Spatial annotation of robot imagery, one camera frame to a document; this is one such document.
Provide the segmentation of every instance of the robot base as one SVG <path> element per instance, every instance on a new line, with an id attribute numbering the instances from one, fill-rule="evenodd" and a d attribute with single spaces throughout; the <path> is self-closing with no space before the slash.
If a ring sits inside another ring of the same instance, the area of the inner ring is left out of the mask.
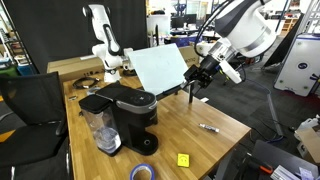
<path id="1" fill-rule="evenodd" d="M 111 74 L 110 72 L 105 72 L 104 73 L 104 82 L 117 82 L 118 80 L 120 80 L 120 74 L 119 71 L 115 70 L 116 72 L 114 74 Z"/>

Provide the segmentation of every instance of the table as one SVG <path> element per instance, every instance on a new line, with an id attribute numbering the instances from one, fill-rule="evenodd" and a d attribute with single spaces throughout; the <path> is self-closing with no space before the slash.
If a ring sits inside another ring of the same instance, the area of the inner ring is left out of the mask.
<path id="1" fill-rule="evenodd" d="M 94 75 L 103 79 L 103 74 Z M 78 179 L 129 179 L 131 170 L 140 163 L 150 164 L 156 179 L 202 179 L 249 131 L 250 128 L 194 98 L 179 91 L 158 102 L 158 124 L 146 130 L 157 136 L 158 150 L 150 156 L 140 155 L 127 147 L 109 157 L 99 151 L 84 117 L 79 116 L 78 101 L 86 90 L 73 89 L 74 81 L 64 82 L 69 140 L 74 178 Z M 121 84 L 141 87 L 137 77 L 124 77 Z M 205 123 L 220 129 L 219 133 L 198 126 Z M 177 155 L 190 155 L 190 167 L 178 167 Z"/>

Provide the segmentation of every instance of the monitor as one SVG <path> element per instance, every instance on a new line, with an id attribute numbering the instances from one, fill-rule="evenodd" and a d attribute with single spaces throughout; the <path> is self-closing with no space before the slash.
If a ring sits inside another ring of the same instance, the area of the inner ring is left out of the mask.
<path id="1" fill-rule="evenodd" d="M 185 14 L 183 18 L 187 24 L 196 24 L 197 22 L 197 14 Z"/>
<path id="2" fill-rule="evenodd" d="M 184 19 L 182 16 L 171 17 L 171 28 L 183 28 Z"/>

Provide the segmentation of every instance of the shelf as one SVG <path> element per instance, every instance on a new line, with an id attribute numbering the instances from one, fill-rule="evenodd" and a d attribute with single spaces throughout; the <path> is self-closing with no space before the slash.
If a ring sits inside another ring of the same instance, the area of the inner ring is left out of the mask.
<path id="1" fill-rule="evenodd" d="M 286 18 L 285 23 L 283 25 L 281 35 L 287 34 L 298 21 L 298 18 Z"/>

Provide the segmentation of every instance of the box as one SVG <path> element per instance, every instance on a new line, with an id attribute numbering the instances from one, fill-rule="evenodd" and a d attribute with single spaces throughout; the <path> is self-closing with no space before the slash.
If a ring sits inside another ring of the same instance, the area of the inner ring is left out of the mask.
<path id="1" fill-rule="evenodd" d="M 81 60 L 80 57 L 48 63 L 47 72 L 59 72 L 61 82 L 79 79 L 104 72 L 102 61 L 95 57 Z"/>
<path id="2" fill-rule="evenodd" d="M 296 131 L 301 139 L 297 147 L 298 151 L 306 161 L 316 164 L 317 166 L 320 165 L 320 136 L 316 133 L 318 128 L 320 128 L 319 125 Z"/>
<path id="3" fill-rule="evenodd" d="M 188 67 L 199 64 L 199 55 L 194 52 L 193 46 L 180 47 L 179 51 Z"/>

